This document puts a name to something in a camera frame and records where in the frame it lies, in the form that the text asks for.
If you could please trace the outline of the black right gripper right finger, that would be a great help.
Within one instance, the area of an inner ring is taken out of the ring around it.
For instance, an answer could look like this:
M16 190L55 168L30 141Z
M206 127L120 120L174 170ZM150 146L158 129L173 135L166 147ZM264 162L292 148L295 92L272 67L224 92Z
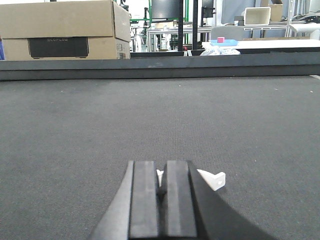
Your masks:
M190 161L169 160L161 188L166 240L273 240L214 192Z

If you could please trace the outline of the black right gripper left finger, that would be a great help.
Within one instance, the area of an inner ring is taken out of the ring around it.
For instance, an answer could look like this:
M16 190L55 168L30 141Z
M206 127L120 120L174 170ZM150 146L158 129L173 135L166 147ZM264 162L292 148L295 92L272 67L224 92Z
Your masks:
M159 180L153 161L129 161L120 187L89 240L151 240L160 236Z

